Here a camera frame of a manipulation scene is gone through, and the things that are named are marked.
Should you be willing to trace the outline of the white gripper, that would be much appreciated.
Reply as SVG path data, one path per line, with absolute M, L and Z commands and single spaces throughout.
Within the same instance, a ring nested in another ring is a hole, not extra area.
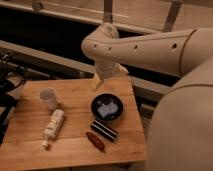
M 102 83 L 103 79 L 128 74 L 128 70 L 117 62 L 96 61 L 95 74 L 92 79 L 92 90 L 95 91 Z

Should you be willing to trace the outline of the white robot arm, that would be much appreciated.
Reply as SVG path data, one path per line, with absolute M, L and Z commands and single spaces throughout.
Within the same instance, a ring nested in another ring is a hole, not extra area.
M 124 64 L 177 76 L 152 116 L 146 171 L 213 171 L 213 28 L 121 38 L 103 23 L 81 43 L 97 80 Z

